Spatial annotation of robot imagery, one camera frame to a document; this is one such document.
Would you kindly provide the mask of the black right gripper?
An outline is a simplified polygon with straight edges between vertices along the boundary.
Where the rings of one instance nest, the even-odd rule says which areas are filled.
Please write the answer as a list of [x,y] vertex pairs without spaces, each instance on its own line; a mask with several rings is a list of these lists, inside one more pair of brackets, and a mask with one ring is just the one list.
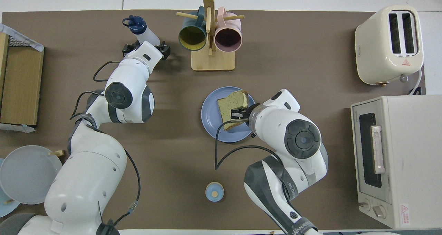
[[256,137],[256,115],[254,114],[254,109],[256,109],[260,104],[253,104],[249,107],[240,106],[235,109],[232,109],[231,119],[232,120],[241,120],[248,119],[246,124],[251,130],[251,138]]

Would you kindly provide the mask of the toasted bread slice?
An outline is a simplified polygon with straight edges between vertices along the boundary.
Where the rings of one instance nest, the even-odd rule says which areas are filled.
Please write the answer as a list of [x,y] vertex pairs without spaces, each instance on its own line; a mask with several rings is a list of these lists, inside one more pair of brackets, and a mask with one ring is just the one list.
[[220,110],[222,123],[225,123],[232,120],[231,109],[249,106],[248,92],[244,90],[232,92],[228,96],[218,99],[217,103]]

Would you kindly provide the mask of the round blue plate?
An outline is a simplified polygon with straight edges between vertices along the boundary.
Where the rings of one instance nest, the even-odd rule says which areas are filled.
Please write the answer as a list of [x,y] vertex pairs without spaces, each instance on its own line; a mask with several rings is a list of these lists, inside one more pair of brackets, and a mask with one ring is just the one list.
[[[220,87],[212,91],[204,100],[201,109],[202,124],[207,133],[213,138],[216,137],[216,132],[222,123],[221,113],[218,107],[218,100],[227,97],[229,94],[241,90],[239,87],[226,86]],[[248,137],[252,131],[246,123],[225,131],[220,129],[218,140],[226,143],[239,142]]]

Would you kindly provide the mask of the light blue plate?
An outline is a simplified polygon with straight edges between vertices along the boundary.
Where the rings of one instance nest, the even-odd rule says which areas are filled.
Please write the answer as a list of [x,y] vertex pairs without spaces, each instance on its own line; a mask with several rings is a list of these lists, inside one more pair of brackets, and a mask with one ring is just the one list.
[[6,194],[6,191],[3,189],[2,183],[0,181],[0,217],[4,217],[14,210],[20,205],[20,202],[12,199]]

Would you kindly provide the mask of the teal mug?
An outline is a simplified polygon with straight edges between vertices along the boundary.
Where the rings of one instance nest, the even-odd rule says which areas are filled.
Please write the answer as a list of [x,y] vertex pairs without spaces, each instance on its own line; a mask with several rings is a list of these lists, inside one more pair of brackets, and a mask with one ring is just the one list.
[[206,45],[207,40],[205,8],[200,6],[198,10],[190,14],[197,16],[197,19],[184,18],[178,39],[185,49],[198,51]]

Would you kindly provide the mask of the wooden mug tree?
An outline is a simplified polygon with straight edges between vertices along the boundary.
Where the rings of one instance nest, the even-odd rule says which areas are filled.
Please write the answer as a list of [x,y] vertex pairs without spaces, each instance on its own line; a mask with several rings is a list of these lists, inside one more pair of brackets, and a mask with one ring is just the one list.
[[[220,51],[214,44],[218,8],[215,7],[214,0],[203,0],[202,6],[205,8],[207,40],[202,49],[191,51],[191,68],[194,71],[231,71],[235,68],[235,52]],[[176,14],[183,18],[197,19],[197,16],[190,13],[177,12]],[[225,17],[224,19],[242,20],[244,15]]]

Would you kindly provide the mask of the pink ribbed mug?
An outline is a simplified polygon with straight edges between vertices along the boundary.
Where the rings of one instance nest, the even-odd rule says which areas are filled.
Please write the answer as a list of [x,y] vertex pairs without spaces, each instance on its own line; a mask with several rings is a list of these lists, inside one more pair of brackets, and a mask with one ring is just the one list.
[[223,52],[235,52],[242,45],[241,20],[225,20],[225,17],[236,17],[235,13],[227,12],[224,7],[218,8],[214,44]]

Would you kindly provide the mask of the small blue dome wooden knob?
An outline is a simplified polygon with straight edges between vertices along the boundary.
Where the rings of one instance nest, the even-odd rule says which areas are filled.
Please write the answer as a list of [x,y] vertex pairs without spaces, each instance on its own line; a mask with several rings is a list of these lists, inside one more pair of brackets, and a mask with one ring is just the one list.
[[224,188],[219,182],[211,182],[205,188],[205,196],[211,202],[220,202],[224,197]]

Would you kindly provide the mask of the brown table mat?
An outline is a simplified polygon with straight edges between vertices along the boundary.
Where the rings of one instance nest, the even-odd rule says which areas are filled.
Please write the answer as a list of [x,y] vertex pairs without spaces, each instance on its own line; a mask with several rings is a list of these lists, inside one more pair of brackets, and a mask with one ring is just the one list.
[[[278,226],[248,197],[247,167],[268,156],[247,148],[214,169],[214,139],[202,126],[202,104],[213,90],[235,86],[257,103],[286,88],[323,135],[327,175],[293,200],[294,207],[321,230],[387,229],[358,208],[352,104],[382,95],[404,95],[415,84],[385,87],[360,81],[355,62],[355,29],[371,12],[239,11],[243,43],[230,72],[195,72],[191,53],[178,43],[183,18],[176,10],[100,10],[4,13],[2,23],[45,47],[38,125],[32,133],[0,130],[0,158],[24,145],[65,150],[74,126],[69,120],[78,96],[103,89],[93,81],[107,61],[118,61],[135,36],[123,26],[142,16],[171,47],[147,84],[155,97],[153,116],[143,124],[100,126],[134,159],[141,195],[134,213],[117,228],[276,230]],[[220,202],[205,188],[219,182]]]

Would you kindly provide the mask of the blue patterned white cloth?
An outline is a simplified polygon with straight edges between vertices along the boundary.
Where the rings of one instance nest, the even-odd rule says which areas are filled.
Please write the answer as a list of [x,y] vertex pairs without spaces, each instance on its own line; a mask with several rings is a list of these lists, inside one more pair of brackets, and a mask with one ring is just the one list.
[[31,133],[35,131],[35,128],[27,125],[16,125],[16,124],[6,124],[6,123],[0,123],[0,130],[7,130],[7,131],[18,131],[23,133]]
[[43,52],[45,49],[42,44],[2,23],[0,23],[0,33],[7,36],[6,41],[9,47],[32,47],[38,52]]

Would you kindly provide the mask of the cream two-slot toaster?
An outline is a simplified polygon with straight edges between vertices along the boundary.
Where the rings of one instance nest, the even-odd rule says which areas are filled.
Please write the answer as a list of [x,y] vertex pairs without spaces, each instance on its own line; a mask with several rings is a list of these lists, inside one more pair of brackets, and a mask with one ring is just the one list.
[[407,81],[424,63],[418,11],[408,5],[377,11],[356,28],[355,53],[358,76],[365,84]]

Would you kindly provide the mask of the white toaster oven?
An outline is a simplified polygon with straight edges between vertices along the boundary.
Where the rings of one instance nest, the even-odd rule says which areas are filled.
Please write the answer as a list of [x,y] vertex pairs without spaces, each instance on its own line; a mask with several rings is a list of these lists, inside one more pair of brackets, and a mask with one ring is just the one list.
[[352,104],[359,210],[395,230],[442,229],[442,95]]

